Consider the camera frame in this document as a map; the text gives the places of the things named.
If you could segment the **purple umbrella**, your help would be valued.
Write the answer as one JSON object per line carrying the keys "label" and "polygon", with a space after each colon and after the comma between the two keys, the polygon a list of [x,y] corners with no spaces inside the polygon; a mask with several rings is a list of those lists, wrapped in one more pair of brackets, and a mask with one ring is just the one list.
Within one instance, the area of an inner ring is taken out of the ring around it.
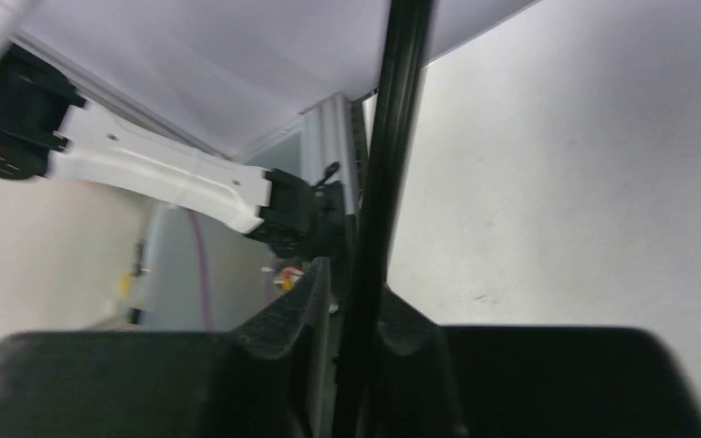
{"label": "purple umbrella", "polygon": [[386,289],[393,228],[406,170],[433,1],[392,1],[382,54],[369,166],[342,326],[331,434],[355,436],[375,362],[373,335]]}

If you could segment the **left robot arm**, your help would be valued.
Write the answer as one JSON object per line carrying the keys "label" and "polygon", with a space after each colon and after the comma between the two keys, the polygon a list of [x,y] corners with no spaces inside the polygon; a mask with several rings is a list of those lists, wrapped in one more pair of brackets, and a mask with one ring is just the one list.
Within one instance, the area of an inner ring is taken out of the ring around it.
{"label": "left robot arm", "polygon": [[311,260],[346,242],[339,167],[310,183],[230,162],[117,116],[19,46],[0,49],[0,179],[118,187],[205,214],[278,257]]}

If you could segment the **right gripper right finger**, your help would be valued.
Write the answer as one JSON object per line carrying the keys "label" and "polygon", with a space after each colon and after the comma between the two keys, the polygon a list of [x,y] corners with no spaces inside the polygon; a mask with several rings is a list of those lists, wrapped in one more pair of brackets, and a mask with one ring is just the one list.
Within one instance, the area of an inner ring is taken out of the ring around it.
{"label": "right gripper right finger", "polygon": [[442,326],[382,300],[379,437],[701,437],[663,343],[638,328]]}

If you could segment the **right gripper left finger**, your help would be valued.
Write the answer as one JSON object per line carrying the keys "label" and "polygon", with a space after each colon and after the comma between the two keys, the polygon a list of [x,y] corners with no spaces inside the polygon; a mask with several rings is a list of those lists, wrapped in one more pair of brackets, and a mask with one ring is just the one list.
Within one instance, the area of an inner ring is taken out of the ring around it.
{"label": "right gripper left finger", "polygon": [[330,262],[224,332],[35,331],[0,340],[0,437],[310,437]]}

